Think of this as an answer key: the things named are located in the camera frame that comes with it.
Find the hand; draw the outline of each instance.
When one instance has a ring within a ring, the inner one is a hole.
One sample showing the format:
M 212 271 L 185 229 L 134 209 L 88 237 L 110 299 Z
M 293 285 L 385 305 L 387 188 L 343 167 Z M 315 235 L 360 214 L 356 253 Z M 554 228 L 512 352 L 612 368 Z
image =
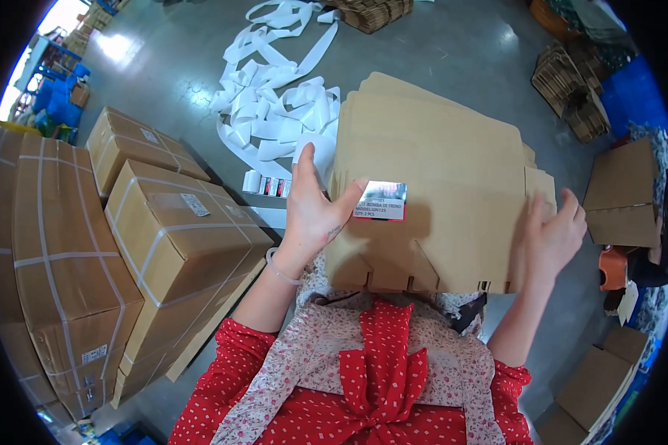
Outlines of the hand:
M 367 179 L 357 179 L 338 200 L 329 202 L 319 189 L 313 158 L 314 145 L 310 142 L 302 150 L 299 162 L 292 165 L 287 225 L 276 255 L 301 262 L 302 267 L 341 231 L 368 184 Z
M 570 189 L 562 189 L 564 206 L 548 222 L 544 198 L 534 195 L 525 225 L 526 278 L 555 279 L 581 247 L 586 233 L 586 212 Z

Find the person's left hand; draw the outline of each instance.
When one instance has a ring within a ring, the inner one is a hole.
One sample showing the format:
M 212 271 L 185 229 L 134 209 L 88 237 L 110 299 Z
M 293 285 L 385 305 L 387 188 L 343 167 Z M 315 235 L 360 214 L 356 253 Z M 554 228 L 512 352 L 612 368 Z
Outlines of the person's left hand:
M 336 201 L 329 202 L 315 175 L 314 145 L 307 144 L 292 165 L 292 187 L 287 198 L 287 224 L 280 251 L 308 263 L 341 231 L 366 189 L 368 179 L 353 181 Z

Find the gray floor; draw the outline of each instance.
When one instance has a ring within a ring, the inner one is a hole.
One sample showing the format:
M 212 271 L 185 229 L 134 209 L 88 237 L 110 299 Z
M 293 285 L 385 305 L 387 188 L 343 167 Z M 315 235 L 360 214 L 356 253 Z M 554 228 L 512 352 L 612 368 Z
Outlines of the gray floor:
M 223 52 L 248 24 L 246 11 L 258 3 L 199 0 L 163 6 L 132 0 L 102 35 L 128 40 L 125 57 L 114 61 L 106 56 L 98 39 L 85 55 L 92 95 L 78 143 L 84 143 L 102 107 L 109 105 L 180 138 L 225 186 L 238 190 L 249 168 L 223 147 L 209 101 L 220 89 Z M 310 23 L 301 37 L 274 45 L 291 60 L 300 60 L 327 27 Z M 539 168 L 555 177 L 557 190 L 569 187 L 581 198 L 593 156 L 610 140 L 581 145 L 531 86 L 537 54 L 551 40 L 519 0 L 417 2 L 409 16 L 371 36 L 341 25 L 309 77 L 324 76 L 327 86 L 340 86 L 346 96 L 372 71 L 381 71 L 516 125 L 536 151 Z M 284 206 L 283 200 L 251 195 L 236 199 L 253 206 Z M 527 362 L 533 381 L 521 405 L 531 419 L 551 404 L 575 363 L 610 327 L 601 308 L 598 254 L 599 247 L 587 237 L 557 280 Z M 513 299 L 490 296 L 484 336 L 489 337 Z M 94 415 L 99 429 L 142 421 L 166 441 L 213 357 L 211 343 L 176 384 L 163 378 L 118 411 L 110 406 L 99 410 Z

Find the red sleeve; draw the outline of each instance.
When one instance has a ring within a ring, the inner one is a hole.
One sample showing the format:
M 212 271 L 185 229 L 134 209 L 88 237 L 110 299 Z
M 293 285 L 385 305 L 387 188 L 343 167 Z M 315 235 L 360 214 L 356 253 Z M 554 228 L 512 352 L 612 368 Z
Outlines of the red sleeve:
M 198 379 L 169 445 L 209 444 L 223 417 L 245 394 L 275 341 L 272 334 L 226 318 L 215 333 L 217 356 Z
M 524 415 L 517 411 L 517 398 L 522 387 L 529 385 L 532 377 L 524 366 L 509 367 L 495 360 L 495 377 L 492 379 L 492 405 L 495 420 L 502 429 L 508 444 L 530 444 L 529 427 Z

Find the clear bracelet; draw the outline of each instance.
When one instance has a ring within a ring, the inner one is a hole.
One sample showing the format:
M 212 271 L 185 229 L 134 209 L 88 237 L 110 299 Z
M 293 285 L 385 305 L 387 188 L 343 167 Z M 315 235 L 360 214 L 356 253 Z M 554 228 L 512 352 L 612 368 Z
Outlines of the clear bracelet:
M 267 254 L 265 254 L 265 259 L 267 260 L 267 265 L 270 266 L 272 269 L 272 272 L 275 272 L 275 274 L 285 280 L 286 282 L 290 284 L 294 284 L 296 286 L 299 286 L 301 284 L 304 284 L 304 280 L 293 280 L 292 278 L 289 278 L 286 276 L 284 273 L 280 272 L 277 269 L 277 266 L 275 266 L 275 263 L 272 262 L 272 255 L 277 251 L 276 247 L 271 247 L 268 251 Z

